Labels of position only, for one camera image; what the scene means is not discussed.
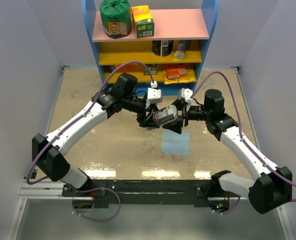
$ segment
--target green bag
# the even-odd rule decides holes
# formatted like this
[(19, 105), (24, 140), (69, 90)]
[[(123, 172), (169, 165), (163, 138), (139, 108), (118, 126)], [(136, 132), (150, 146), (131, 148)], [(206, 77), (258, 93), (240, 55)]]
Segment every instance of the green bag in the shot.
[(100, 4), (101, 20), (105, 33), (114, 39), (131, 32), (131, 8), (128, 0), (104, 0)]

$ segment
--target shelf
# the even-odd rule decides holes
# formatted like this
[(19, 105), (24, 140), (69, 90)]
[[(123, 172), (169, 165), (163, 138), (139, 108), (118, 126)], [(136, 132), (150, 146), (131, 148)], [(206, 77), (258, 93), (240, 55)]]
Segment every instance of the shelf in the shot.
[[(117, 81), (118, 76), (121, 73), (128, 73), (128, 74), (131, 74), (131, 75), (135, 76), (138, 79), (139, 83), (149, 83), (149, 82), (151, 82), (150, 75), (146, 75), (146, 76), (143, 75), (143, 67), (138, 65), (138, 64), (134, 64), (134, 65), (130, 65), (124, 71), (121, 70), (120, 72), (117, 72), (116, 74), (114, 74), (112, 76), (112, 78), (109, 80), (109, 83), (114, 84)], [(104, 79), (107, 79), (107, 77), (109, 75), (110, 75), (110, 72), (106, 72), (104, 74)], [(153, 79), (156, 80), (157, 82), (163, 82), (164, 81), (161, 66), (158, 66), (158, 73), (156, 75), (152, 75), (152, 76), (153, 76)]]
[(197, 40), (191, 41), (183, 60), (173, 58), (179, 41), (173, 44), (173, 51), (168, 56), (157, 56), (152, 52), (152, 41), (119, 41), (103, 42), (99, 64), (118, 65), (128, 61), (141, 61), (145, 64), (168, 64), (168, 63), (200, 63), (201, 53)]
[(151, 14), (155, 23), (154, 37), (137, 39), (137, 35), (132, 27), (132, 31), (128, 36), (113, 39), (105, 34), (100, 12), (97, 11), (92, 41), (125, 42), (209, 39), (201, 9), (151, 9)]

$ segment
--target blue shelf frame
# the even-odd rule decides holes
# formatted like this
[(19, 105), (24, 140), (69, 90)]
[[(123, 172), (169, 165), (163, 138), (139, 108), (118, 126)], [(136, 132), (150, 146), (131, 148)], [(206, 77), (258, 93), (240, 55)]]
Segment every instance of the blue shelf frame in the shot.
[[(94, 30), (94, 21), (96, 19), (96, 6), (94, 0), (82, 0), (82, 8), (83, 8), (83, 16), (84, 16), (84, 23), (86, 27), (86, 31), (88, 34), (88, 38), (90, 41), (90, 45), (93, 51), (94, 58), (96, 60), (98, 70), (100, 73), (100, 77), (102, 82), (104, 81), (104, 73), (105, 69), (104, 66), (99, 65), (99, 56), (100, 56), (100, 49), (101, 43), (100, 42), (92, 42), (93, 30)], [(196, 73), (197, 79), (199, 79), (203, 63), (206, 59), (206, 55), (210, 46), (210, 42), (214, 33), (214, 29), (217, 23), (218, 17), (218, 8), (219, 8), (219, 0), (203, 0), (201, 10), (204, 17), (204, 21), (207, 26), (207, 30), (209, 33), (209, 39), (207, 40), (198, 40), (202, 62), (194, 64), (194, 70)], [(175, 84), (163, 84), (159, 83), (158, 86), (162, 90), (162, 94), (164, 96), (176, 96), (178, 95), (178, 91), (181, 88), (189, 88), (194, 91), (197, 82), (192, 83), (175, 83)], [(139, 91), (146, 91), (149, 84), (141, 83), (139, 84), (138, 90)]]

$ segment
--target orange package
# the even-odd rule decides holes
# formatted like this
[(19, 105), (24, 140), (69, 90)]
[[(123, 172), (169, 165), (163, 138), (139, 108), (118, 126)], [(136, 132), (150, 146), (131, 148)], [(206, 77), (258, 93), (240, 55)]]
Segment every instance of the orange package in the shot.
[(187, 68), (183, 63), (166, 64), (165, 70), (168, 79), (177, 79), (187, 76)]

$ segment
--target light blue square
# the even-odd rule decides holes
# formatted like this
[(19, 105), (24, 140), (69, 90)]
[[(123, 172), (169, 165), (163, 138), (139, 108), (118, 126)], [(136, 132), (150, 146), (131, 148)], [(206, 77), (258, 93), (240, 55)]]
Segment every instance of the light blue square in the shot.
[(190, 133), (177, 134), (164, 129), (162, 139), (162, 152), (180, 156), (189, 156)]

